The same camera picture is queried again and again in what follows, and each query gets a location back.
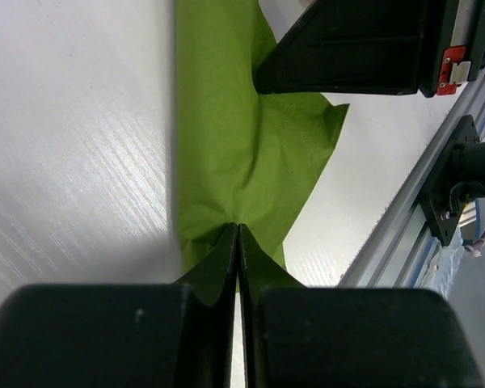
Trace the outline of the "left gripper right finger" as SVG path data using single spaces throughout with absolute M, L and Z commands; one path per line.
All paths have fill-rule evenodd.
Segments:
M 304 288 L 274 261 L 258 244 L 245 224 L 238 225 L 238 286 L 242 315 L 244 371 L 247 387 L 258 386 L 259 367 L 264 360 L 259 340 L 264 330 L 259 327 L 258 304 L 266 288 Z

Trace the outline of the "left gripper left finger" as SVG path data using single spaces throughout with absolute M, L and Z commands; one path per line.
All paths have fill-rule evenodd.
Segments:
M 230 385 L 236 258 L 237 226 L 229 223 L 210 253 L 176 281 L 183 290 L 176 387 Z

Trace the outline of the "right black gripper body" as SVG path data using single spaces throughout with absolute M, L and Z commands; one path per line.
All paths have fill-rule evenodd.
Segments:
M 453 95 L 485 67 L 485 0 L 313 1 L 254 72 L 261 94 Z

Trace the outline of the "green paper napkin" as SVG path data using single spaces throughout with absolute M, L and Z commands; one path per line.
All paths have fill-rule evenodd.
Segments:
M 276 40 L 256 1 L 175 4 L 177 229 L 197 265 L 226 225 L 249 227 L 279 265 L 348 112 L 319 93 L 261 95 L 253 73 Z

